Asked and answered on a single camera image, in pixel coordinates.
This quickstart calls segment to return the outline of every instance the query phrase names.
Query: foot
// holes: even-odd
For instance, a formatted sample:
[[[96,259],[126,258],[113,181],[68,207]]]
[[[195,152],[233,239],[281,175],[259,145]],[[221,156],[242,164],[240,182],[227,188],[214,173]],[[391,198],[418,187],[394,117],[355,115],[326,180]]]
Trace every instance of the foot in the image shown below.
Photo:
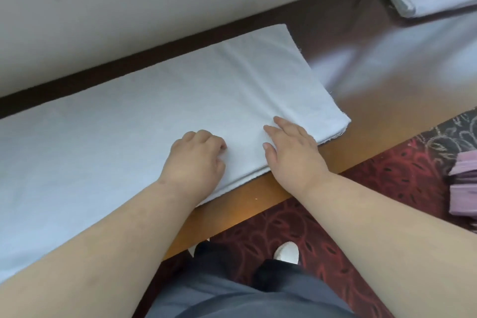
[[[298,264],[298,260],[300,259],[298,245],[291,241],[280,245],[273,255],[273,259],[281,260],[287,263]]]
[[[194,257],[194,255],[196,253],[197,245],[198,244],[195,244],[194,246],[191,246],[190,248],[187,249],[189,251],[190,255],[192,255],[192,257]]]

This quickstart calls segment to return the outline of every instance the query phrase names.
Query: carpet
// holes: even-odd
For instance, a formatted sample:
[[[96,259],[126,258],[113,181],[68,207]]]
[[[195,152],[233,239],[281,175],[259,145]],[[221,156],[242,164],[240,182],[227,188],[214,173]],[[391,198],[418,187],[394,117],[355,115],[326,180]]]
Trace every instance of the carpet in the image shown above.
[[[342,173],[343,176],[425,213],[470,229],[470,220],[452,216],[447,174],[458,152],[477,149],[477,109],[441,123]],[[247,284],[253,271],[286,241],[300,248],[301,265],[324,280],[362,318],[392,317],[337,244],[294,198],[290,198],[211,238],[235,257],[234,280]],[[143,317],[160,287],[180,272],[188,253],[159,268],[135,317]]]

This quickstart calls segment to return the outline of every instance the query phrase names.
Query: right hand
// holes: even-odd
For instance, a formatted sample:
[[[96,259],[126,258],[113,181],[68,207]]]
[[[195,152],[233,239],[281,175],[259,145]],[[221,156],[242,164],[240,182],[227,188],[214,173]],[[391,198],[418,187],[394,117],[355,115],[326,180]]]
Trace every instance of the right hand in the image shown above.
[[[263,126],[275,144],[263,144],[265,157],[278,183],[300,200],[331,172],[303,127],[277,116],[273,120],[280,128]]]

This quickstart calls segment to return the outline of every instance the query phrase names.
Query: gray pants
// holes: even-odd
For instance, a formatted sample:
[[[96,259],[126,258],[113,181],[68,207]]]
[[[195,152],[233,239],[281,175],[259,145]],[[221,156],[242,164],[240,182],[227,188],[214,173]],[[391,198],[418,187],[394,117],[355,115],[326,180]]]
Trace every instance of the gray pants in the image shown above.
[[[200,243],[191,264],[176,280],[164,287],[146,318],[174,318],[189,307],[220,295],[259,292],[289,293],[351,312],[329,286],[295,264],[266,260],[254,273],[252,286],[231,281],[230,264],[230,253],[226,247],[210,242]]]

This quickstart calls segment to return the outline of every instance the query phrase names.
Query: left hand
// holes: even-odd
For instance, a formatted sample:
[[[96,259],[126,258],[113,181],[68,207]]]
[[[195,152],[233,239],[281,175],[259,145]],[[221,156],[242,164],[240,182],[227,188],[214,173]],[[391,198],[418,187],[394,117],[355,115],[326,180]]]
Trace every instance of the left hand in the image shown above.
[[[218,156],[226,148],[224,139],[209,131],[187,132],[172,145],[158,183],[197,205],[222,179],[225,164]]]

